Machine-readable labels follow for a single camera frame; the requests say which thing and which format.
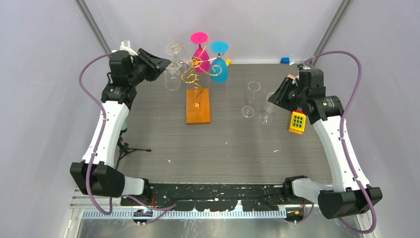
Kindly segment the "clear ribbed wine glass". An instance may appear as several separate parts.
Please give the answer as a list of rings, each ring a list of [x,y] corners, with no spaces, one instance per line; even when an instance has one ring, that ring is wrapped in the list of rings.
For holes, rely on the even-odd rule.
[[[270,92],[267,94],[266,102],[264,103],[264,112],[259,115],[259,120],[262,124],[270,124],[273,121],[273,114],[278,110],[278,106],[269,102],[269,98],[275,92]]]

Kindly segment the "blue wine glass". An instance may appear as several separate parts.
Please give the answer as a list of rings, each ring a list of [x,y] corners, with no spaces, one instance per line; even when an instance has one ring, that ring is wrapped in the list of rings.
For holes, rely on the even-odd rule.
[[[217,41],[211,44],[210,49],[217,54],[216,59],[210,65],[210,78],[215,83],[224,83],[228,79],[228,66],[222,58],[222,54],[228,51],[229,46],[223,41]]]

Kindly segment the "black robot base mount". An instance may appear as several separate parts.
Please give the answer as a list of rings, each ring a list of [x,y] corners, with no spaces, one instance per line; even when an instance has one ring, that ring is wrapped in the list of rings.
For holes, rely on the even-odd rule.
[[[141,195],[127,195],[122,206],[146,206],[136,217],[154,219],[274,218],[299,224],[314,211],[304,198],[292,198],[279,184],[151,183]]]

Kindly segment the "pink wine glass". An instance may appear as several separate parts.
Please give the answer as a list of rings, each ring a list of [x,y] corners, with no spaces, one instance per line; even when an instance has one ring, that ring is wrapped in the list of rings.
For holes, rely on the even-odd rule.
[[[208,42],[208,35],[205,32],[195,32],[190,36],[190,41],[198,46],[193,54],[193,57],[198,61],[195,72],[207,72],[210,69],[210,58],[205,50],[206,43]]]

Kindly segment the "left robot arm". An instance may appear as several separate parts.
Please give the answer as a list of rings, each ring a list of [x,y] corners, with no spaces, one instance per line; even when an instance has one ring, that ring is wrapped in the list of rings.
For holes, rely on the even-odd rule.
[[[92,141],[81,162],[70,166],[70,174],[84,195],[120,197],[132,195],[140,205],[152,198],[149,181],[131,178],[114,168],[117,145],[124,123],[137,95],[136,86],[143,81],[155,81],[171,61],[156,57],[143,49],[136,53],[119,50],[109,56],[108,83],[100,100],[100,117]]]

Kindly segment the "mint green cup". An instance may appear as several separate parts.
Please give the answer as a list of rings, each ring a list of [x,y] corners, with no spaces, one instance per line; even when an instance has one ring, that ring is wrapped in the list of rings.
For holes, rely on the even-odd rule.
[[[122,126],[121,126],[121,133],[125,133],[127,131],[127,123],[126,121],[123,122]]]

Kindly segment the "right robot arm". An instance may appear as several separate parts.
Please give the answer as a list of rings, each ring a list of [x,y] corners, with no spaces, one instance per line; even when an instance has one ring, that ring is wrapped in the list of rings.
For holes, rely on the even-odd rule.
[[[317,204],[327,219],[366,213],[382,198],[379,187],[372,187],[364,175],[347,138],[347,127],[340,126],[344,109],[340,99],[327,96],[320,69],[303,69],[298,82],[284,78],[268,101],[290,112],[302,110],[319,136],[332,174],[332,184],[321,184],[307,176],[285,179],[283,198],[296,203],[301,198]]]

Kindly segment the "blue toy block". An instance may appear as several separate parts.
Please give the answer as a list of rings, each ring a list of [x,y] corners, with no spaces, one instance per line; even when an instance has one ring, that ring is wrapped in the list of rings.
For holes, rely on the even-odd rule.
[[[290,58],[289,57],[282,57],[280,60],[281,64],[289,64],[290,63]]]

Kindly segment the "clear flute glass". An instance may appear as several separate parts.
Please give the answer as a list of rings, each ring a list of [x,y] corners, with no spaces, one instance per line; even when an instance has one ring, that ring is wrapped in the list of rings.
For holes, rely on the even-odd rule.
[[[250,81],[247,84],[246,90],[246,105],[241,109],[241,114],[245,118],[251,118],[255,114],[255,110],[253,108],[254,101],[257,97],[258,92],[261,89],[261,85],[257,81]]]

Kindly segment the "small black tripod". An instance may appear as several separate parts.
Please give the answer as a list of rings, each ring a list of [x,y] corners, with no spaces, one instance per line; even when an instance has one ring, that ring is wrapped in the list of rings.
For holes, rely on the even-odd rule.
[[[120,164],[120,161],[126,157],[127,155],[136,152],[136,151],[145,151],[145,152],[152,152],[152,149],[141,149],[141,148],[130,148],[129,144],[126,142],[123,142],[123,138],[120,135],[117,141],[117,146],[119,148],[119,156],[117,159],[117,163],[115,166],[115,169],[117,170]]]

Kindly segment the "colourful toy brick building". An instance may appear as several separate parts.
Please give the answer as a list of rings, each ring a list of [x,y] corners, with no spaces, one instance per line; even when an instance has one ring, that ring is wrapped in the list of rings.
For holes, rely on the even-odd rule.
[[[297,108],[291,113],[288,131],[296,134],[303,134],[305,131],[307,116],[303,113],[302,108]]]

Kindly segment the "orange wooden rack base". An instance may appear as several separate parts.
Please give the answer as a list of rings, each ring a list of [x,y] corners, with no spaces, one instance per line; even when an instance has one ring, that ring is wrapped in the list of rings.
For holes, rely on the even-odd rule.
[[[199,93],[199,88],[186,90],[187,125],[211,123],[209,88],[203,88]]]

